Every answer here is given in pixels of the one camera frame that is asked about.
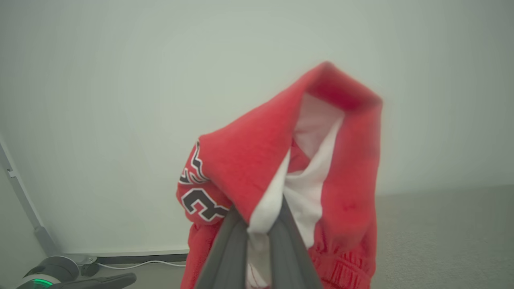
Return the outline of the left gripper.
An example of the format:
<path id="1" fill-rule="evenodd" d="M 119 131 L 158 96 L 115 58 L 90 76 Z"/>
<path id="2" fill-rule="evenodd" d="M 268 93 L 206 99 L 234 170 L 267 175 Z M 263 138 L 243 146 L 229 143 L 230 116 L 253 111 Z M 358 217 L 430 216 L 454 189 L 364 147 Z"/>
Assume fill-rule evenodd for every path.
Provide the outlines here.
<path id="1" fill-rule="evenodd" d="M 51 256 L 30 269 L 17 289 L 123 289 L 137 281 L 134 273 L 76 281 L 80 270 L 71 258 Z"/>

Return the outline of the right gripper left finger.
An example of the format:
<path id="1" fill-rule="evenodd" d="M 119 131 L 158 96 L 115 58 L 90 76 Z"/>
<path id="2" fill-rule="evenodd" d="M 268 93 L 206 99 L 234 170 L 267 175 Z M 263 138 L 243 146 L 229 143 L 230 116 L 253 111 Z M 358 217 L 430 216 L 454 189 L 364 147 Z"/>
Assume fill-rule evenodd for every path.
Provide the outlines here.
<path id="1" fill-rule="evenodd" d="M 247 225 L 232 206 L 216 235 L 195 288 L 246 288 L 247 242 Z"/>

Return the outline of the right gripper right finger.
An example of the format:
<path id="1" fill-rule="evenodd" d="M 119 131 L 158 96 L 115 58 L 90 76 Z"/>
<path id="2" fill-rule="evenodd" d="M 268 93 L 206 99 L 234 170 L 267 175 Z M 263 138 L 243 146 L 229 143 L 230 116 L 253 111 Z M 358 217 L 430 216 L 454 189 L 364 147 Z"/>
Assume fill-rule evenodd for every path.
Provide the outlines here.
<path id="1" fill-rule="evenodd" d="M 268 236 L 272 289 L 322 288 L 285 197 Z"/>

